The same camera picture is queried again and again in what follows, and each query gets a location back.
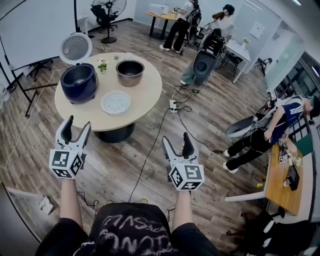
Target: silver pot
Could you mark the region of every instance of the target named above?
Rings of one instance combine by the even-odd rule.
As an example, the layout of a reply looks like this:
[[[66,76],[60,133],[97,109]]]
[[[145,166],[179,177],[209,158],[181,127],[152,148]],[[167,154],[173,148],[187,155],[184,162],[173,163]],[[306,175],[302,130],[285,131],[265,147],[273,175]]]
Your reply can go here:
[[[139,84],[145,66],[136,60],[123,60],[115,67],[118,73],[119,83],[125,87],[133,87]]]

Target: power strip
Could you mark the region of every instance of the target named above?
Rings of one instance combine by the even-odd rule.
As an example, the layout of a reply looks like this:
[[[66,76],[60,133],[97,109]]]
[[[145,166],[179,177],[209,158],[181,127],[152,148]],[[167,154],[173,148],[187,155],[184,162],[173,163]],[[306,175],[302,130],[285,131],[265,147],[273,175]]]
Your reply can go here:
[[[174,114],[177,113],[177,104],[176,104],[176,101],[170,99],[169,102],[170,102],[170,111],[171,111],[171,113],[174,113]]]

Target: fan base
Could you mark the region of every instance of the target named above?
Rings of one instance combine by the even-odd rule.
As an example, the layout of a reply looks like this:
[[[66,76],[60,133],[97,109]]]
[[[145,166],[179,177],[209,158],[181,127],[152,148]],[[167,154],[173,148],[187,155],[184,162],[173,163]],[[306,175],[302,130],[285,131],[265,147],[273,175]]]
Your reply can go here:
[[[117,41],[117,39],[115,37],[110,36],[110,37],[102,38],[100,42],[101,42],[101,44],[107,45],[107,44],[112,44],[116,41]]]

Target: door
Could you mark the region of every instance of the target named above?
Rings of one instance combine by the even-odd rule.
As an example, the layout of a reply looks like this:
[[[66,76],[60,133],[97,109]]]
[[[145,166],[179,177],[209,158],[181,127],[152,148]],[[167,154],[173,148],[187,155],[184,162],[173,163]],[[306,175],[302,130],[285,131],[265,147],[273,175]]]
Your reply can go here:
[[[280,57],[275,60],[276,63],[265,75],[265,82],[268,88],[274,86],[274,83],[279,80],[280,76],[283,76],[281,80],[286,77],[287,74],[284,74],[284,72],[288,68],[288,65],[292,62],[296,54],[300,52],[302,44],[303,43],[300,40],[297,40],[295,38],[291,39]]]

